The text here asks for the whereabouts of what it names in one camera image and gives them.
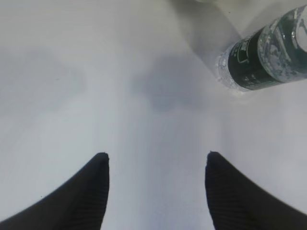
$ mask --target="dark green label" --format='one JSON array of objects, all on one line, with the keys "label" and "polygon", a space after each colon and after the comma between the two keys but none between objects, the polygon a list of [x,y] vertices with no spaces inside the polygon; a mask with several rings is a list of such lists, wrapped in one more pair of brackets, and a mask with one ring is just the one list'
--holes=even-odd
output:
[{"label": "dark green label", "polygon": [[258,56],[258,39],[263,29],[236,43],[232,48],[228,69],[235,82],[249,90],[259,90],[282,84],[268,74]]}]

